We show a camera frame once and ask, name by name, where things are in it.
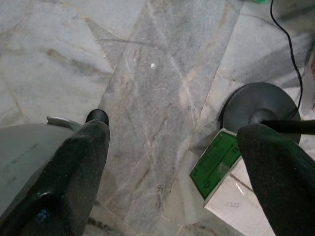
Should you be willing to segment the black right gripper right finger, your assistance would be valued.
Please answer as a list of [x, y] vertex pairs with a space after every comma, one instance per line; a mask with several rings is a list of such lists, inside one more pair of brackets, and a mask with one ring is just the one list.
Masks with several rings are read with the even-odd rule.
[[237, 132], [254, 194], [276, 236], [315, 236], [315, 160], [263, 124]]

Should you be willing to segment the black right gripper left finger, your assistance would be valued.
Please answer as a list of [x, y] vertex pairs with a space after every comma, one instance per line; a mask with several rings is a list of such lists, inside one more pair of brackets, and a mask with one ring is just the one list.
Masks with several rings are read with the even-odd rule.
[[67, 138], [0, 216], [0, 236], [82, 236], [109, 140], [109, 123], [97, 119]]

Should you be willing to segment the black stand pole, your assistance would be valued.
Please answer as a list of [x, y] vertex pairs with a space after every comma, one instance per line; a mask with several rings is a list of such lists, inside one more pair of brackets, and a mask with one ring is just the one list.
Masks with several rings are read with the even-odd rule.
[[249, 117], [248, 124], [252, 123], [266, 125], [278, 133], [315, 135], [315, 119], [301, 120], [295, 111], [282, 118], [268, 109], [259, 109]]

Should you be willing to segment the white cardboard box green label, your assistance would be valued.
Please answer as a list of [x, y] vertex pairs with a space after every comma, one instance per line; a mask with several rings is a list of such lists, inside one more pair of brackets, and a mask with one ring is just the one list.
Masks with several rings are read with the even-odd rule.
[[244, 236], [276, 236], [253, 192], [236, 135], [221, 129], [191, 170], [204, 208]]

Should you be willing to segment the black robot right foot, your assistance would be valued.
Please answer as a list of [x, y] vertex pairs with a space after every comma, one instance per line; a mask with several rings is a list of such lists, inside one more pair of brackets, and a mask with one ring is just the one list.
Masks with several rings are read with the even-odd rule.
[[105, 123], [106, 125], [109, 125], [109, 117], [106, 114], [105, 111], [101, 110], [101, 109], [94, 109], [92, 111], [89, 112], [85, 123], [97, 119], [99, 121], [102, 121], [103, 123]]

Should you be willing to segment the black round stand base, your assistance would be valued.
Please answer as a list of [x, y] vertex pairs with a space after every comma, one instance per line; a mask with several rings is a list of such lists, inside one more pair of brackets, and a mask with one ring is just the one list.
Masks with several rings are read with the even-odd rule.
[[263, 121], [300, 121], [292, 98], [280, 87], [270, 83], [250, 83], [236, 89], [222, 106], [220, 127], [234, 133], [238, 145], [247, 143], [242, 128]]

